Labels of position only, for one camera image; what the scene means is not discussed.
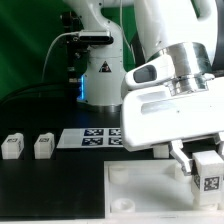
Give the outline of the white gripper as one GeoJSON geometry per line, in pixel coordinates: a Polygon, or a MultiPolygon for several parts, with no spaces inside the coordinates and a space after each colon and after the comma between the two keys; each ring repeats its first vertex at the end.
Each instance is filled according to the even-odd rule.
{"type": "Polygon", "coordinates": [[[224,78],[207,84],[205,91],[178,96],[171,96],[165,86],[130,92],[121,114],[124,147],[138,151],[171,141],[170,155],[179,162],[183,174],[190,176],[193,162],[182,151],[181,140],[217,133],[215,144],[224,160],[224,78]]]}

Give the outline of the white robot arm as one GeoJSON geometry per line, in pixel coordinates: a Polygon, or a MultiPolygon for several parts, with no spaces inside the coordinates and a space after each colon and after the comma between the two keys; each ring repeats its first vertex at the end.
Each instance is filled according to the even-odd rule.
{"type": "Polygon", "coordinates": [[[219,59],[221,0],[65,0],[83,25],[77,41],[88,46],[79,102],[121,110],[124,147],[138,151],[166,144],[185,174],[192,161],[187,140],[224,133],[224,77],[219,59]],[[133,6],[141,66],[125,71],[121,28],[106,19],[107,7],[133,6]]]}

